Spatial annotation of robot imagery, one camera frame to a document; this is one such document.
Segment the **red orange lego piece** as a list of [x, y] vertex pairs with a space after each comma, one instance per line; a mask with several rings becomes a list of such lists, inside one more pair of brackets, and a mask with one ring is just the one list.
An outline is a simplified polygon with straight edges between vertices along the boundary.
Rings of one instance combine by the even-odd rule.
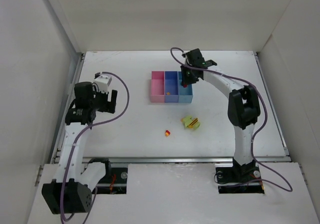
[[169, 130], [165, 131], [165, 136], [169, 136], [171, 134], [171, 132]]

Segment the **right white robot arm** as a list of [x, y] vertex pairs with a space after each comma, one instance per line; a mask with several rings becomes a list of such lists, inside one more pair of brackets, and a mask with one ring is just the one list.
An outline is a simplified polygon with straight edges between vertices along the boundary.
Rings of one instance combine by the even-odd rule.
[[181, 66], [183, 86], [202, 79], [228, 98], [227, 116], [234, 127], [235, 152], [231, 167], [216, 168], [217, 183], [244, 183], [251, 180], [251, 174], [258, 170], [251, 145], [255, 124], [261, 114], [257, 92], [251, 85], [243, 85], [221, 71], [208, 70], [211, 66], [216, 68], [217, 64], [212, 60], [205, 61], [198, 48], [183, 52], [182, 57], [185, 58]]

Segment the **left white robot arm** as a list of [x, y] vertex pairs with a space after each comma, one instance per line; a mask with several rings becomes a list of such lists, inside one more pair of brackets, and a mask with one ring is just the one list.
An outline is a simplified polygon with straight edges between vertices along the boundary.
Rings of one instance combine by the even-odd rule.
[[41, 193], [54, 215], [87, 213], [92, 207], [92, 192], [109, 171], [108, 160], [95, 159], [82, 170], [89, 131], [97, 112], [114, 113], [117, 91], [109, 91], [110, 80], [80, 82], [65, 116], [64, 140], [57, 171]]

